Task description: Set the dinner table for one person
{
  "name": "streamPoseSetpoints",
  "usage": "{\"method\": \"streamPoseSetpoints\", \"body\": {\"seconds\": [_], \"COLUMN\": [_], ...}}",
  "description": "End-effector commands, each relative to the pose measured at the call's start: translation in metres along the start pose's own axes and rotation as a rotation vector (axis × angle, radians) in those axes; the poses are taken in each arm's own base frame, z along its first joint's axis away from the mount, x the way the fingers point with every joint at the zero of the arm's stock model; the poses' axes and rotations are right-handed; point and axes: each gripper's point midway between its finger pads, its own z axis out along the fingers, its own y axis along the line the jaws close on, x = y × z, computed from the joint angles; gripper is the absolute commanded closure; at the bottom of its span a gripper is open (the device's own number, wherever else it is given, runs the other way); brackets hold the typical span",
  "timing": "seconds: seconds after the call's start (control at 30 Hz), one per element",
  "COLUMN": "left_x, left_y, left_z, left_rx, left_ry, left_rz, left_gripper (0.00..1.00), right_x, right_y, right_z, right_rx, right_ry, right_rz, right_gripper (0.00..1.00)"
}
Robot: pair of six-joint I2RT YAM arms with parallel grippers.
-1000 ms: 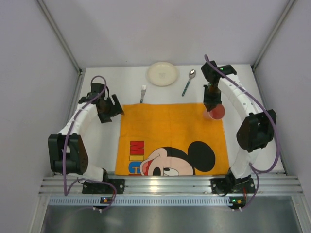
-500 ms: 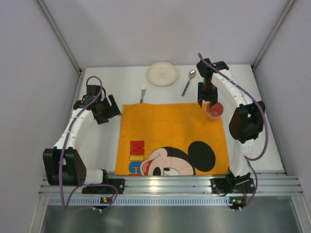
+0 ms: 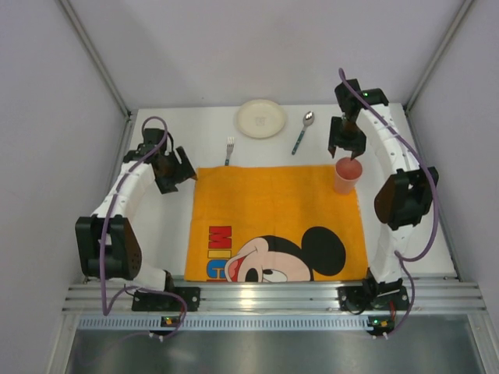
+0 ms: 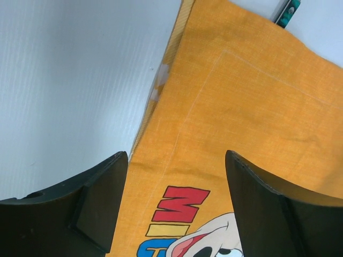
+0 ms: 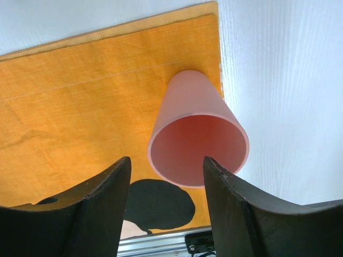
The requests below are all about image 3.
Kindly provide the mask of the orange Mickey Mouse placemat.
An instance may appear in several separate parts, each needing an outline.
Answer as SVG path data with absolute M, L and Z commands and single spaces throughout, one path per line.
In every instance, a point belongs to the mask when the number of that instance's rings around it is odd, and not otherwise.
M 358 281 L 368 259 L 355 192 L 330 165 L 201 168 L 185 278 L 206 282 Z

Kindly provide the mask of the pink plastic cup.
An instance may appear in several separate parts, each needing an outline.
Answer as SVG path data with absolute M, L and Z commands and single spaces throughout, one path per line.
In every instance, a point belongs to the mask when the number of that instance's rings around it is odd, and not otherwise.
M 363 166 L 357 159 L 343 157 L 334 166 L 334 190 L 346 195 L 352 192 L 363 173 Z

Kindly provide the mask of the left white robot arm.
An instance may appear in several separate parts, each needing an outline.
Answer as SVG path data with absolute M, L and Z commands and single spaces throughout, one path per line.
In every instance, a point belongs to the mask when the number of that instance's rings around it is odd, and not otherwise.
M 164 195 L 196 179 L 184 149 L 173 147 L 165 129 L 144 129 L 143 142 L 123 158 L 120 174 L 101 205 L 75 224 L 80 266 L 86 277 L 132 281 L 141 287 L 172 292 L 172 275 L 146 263 L 145 247 L 132 218 L 148 187 Z

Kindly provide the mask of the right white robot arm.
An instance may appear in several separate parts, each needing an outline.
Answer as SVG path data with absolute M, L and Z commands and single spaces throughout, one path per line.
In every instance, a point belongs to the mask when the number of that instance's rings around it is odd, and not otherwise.
M 382 224 L 380 237 L 363 280 L 365 295 L 373 302 L 402 289 L 404 253 L 422 218 L 436 211 L 432 202 L 439 175 L 422 164 L 399 134 L 383 90 L 362 90 L 356 79 L 342 79 L 334 93 L 342 115 L 331 119 L 328 152 L 342 149 L 356 159 L 370 146 L 385 179 L 373 201 Z

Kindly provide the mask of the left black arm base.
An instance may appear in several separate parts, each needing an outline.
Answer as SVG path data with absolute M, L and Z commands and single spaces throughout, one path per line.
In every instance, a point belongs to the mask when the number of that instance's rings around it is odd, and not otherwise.
M 133 298 L 134 312 L 196 312 L 200 305 L 200 288 L 192 286 L 174 286 L 172 293 L 186 303 L 186 307 L 172 296 L 130 289 L 125 291 Z

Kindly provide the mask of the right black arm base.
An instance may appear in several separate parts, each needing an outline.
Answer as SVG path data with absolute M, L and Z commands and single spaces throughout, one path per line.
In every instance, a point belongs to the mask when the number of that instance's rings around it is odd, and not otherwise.
M 405 311 L 409 307 L 409 296 L 405 287 L 385 295 L 372 296 L 362 286 L 347 286 L 338 289 L 340 310 L 359 315 L 363 312 L 386 311 L 391 307 Z

